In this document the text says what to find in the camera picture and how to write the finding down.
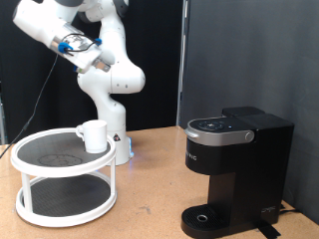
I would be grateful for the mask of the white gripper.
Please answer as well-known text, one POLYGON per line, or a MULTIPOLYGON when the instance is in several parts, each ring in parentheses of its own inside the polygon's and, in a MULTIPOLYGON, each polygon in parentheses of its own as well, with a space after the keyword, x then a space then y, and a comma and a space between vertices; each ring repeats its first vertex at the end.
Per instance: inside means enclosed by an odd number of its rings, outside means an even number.
POLYGON ((111 66, 99 58, 101 54, 101 49, 96 45, 92 45, 88 49, 68 50, 65 54, 65 58, 75 66, 77 73, 86 73, 92 65, 96 69, 107 73, 111 69, 111 66))

